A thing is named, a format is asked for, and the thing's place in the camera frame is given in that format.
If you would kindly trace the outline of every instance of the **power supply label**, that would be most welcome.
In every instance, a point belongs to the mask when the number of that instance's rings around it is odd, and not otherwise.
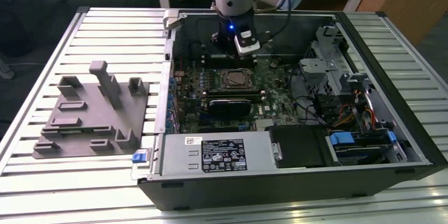
[[[247,170],[243,139],[203,141],[201,150],[205,173]]]

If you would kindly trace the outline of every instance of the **blue tab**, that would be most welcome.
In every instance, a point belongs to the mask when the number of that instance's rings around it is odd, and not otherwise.
[[[132,155],[132,163],[145,163],[147,162],[147,153],[133,153]]]
[[[332,135],[329,136],[329,141],[331,141],[331,144],[332,144],[332,145],[337,145],[337,138],[336,138],[335,134],[332,134]]]
[[[351,132],[336,132],[329,136],[332,145],[336,144],[355,144],[355,139]]]
[[[395,136],[393,131],[388,131],[387,135],[388,135],[388,137],[391,139],[391,142],[395,143],[397,141],[397,136]]]

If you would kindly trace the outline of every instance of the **white label sticker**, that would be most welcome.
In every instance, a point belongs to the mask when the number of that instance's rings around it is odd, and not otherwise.
[[[201,144],[201,136],[185,136],[185,145]]]

